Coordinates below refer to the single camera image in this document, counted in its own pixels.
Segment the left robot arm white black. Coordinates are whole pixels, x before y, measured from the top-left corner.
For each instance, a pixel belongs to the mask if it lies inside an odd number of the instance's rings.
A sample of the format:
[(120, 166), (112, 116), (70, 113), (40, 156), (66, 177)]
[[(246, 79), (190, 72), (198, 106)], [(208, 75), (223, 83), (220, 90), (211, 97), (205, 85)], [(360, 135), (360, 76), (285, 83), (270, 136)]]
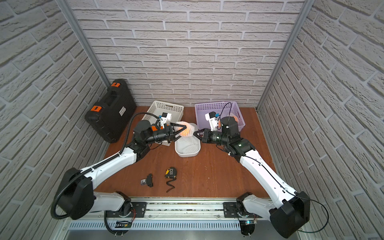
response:
[(84, 217), (89, 212), (129, 213), (129, 197), (121, 192), (100, 193), (96, 188), (106, 179), (143, 159), (151, 144), (177, 141), (188, 130), (189, 124), (170, 123), (158, 130), (147, 120), (140, 121), (133, 130), (132, 141), (123, 150), (94, 165), (67, 170), (51, 205), (51, 216), (60, 220)]

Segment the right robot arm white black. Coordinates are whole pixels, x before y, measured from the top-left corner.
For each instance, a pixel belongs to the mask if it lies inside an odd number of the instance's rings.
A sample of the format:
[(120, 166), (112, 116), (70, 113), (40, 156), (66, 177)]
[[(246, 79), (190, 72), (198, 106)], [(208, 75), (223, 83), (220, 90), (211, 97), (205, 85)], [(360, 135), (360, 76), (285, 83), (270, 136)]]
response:
[(275, 230), (289, 238), (310, 220), (310, 198), (296, 192), (263, 160), (250, 141), (241, 137), (234, 117), (207, 114), (210, 128), (194, 132), (201, 142), (222, 146), (224, 151), (245, 167), (269, 195), (269, 200), (245, 194), (240, 203), (247, 213), (269, 220)]

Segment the white foam net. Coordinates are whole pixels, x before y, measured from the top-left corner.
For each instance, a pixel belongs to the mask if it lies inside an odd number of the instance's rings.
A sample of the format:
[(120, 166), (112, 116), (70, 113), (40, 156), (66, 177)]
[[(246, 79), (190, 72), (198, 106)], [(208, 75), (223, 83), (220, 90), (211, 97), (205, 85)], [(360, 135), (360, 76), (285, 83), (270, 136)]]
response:
[(182, 142), (181, 144), (178, 145), (178, 151), (179, 153), (184, 155), (195, 154), (200, 151), (200, 145), (189, 143), (189, 142)]

